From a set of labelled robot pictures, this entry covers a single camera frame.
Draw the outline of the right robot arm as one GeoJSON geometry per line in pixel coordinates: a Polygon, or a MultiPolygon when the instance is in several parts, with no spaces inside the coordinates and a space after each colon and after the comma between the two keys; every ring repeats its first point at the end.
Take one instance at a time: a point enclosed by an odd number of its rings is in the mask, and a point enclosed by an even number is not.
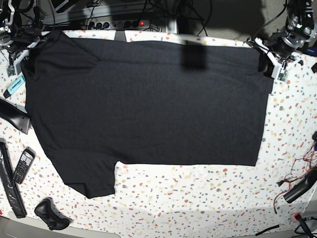
{"type": "Polygon", "coordinates": [[[30,0],[25,8],[20,4],[20,0],[0,2],[0,52],[7,51],[4,58],[8,76],[18,75],[20,62],[47,41],[42,35],[44,25],[38,1],[30,0]]]}

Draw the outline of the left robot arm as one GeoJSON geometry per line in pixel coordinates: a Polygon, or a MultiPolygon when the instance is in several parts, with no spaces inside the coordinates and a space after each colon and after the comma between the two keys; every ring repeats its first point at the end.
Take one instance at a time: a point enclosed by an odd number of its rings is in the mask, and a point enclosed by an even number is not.
{"type": "Polygon", "coordinates": [[[303,60],[295,56],[294,52],[317,36],[312,4],[311,0],[286,0],[283,10],[251,36],[248,43],[260,52],[259,72],[275,80],[285,81],[291,67],[303,64],[303,60]],[[260,32],[285,11],[285,26],[272,33],[268,39],[261,39],[260,32]]]}

